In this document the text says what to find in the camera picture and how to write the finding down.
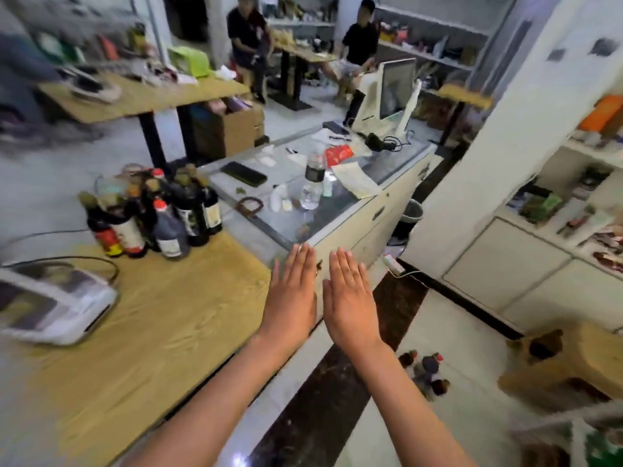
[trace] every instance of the seated man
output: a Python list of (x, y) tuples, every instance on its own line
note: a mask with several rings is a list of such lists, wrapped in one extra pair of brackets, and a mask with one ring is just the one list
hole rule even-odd
[[(335, 54), (338, 60), (323, 66), (327, 77), (341, 83), (351, 81), (374, 65), (374, 55), (379, 44), (379, 34), (370, 23), (374, 9), (374, 1), (363, 0), (357, 14), (357, 22), (350, 26), (344, 36), (342, 46), (338, 46)], [(346, 59), (342, 58), (344, 47), (348, 47)]]
[(227, 34), (232, 40), (234, 62), (253, 70), (255, 99), (265, 104), (262, 86), (266, 74), (266, 57), (273, 50), (273, 38), (266, 20), (255, 8), (255, 0), (238, 0), (238, 7), (227, 15)]

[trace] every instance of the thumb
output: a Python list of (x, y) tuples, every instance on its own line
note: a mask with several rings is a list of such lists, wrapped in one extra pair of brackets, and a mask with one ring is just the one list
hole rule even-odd
[(333, 315), (333, 289), (331, 288), (331, 282), (328, 280), (322, 281), (322, 301), (324, 317), (331, 317)]

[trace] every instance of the person's left hand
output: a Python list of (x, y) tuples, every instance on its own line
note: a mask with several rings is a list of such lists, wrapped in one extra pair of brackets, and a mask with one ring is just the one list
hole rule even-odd
[(275, 260), (257, 335), (284, 357), (303, 345), (316, 322), (315, 278), (316, 251), (308, 243), (292, 246), (283, 276), (279, 259)]

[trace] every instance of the white label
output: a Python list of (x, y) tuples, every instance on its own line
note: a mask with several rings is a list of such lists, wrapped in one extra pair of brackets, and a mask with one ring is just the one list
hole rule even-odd
[(197, 216), (195, 213), (192, 210), (180, 210), (179, 208), (177, 208), (177, 212), (184, 223), (186, 233), (189, 236), (198, 236), (199, 234), (195, 229), (197, 227)]
[(177, 239), (171, 239), (167, 241), (158, 240), (158, 245), (160, 246), (160, 250), (162, 254), (166, 257), (177, 257), (182, 255), (182, 250), (179, 247), (179, 242)]
[(221, 207), (218, 203), (206, 208), (206, 221), (207, 225), (211, 228), (215, 228), (221, 224)]
[(141, 235), (134, 218), (123, 224), (114, 224), (110, 227), (115, 230), (115, 233), (119, 237), (119, 241), (121, 242), (124, 250), (131, 253), (137, 253), (144, 249), (145, 239)]

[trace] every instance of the red plastic bag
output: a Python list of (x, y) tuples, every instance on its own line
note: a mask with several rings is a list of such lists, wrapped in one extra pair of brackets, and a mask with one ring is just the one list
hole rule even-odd
[(353, 149), (344, 144), (343, 146), (335, 146), (333, 148), (327, 149), (326, 154), (326, 166), (332, 167), (334, 165), (338, 165), (343, 161), (347, 160), (348, 157), (352, 157)]

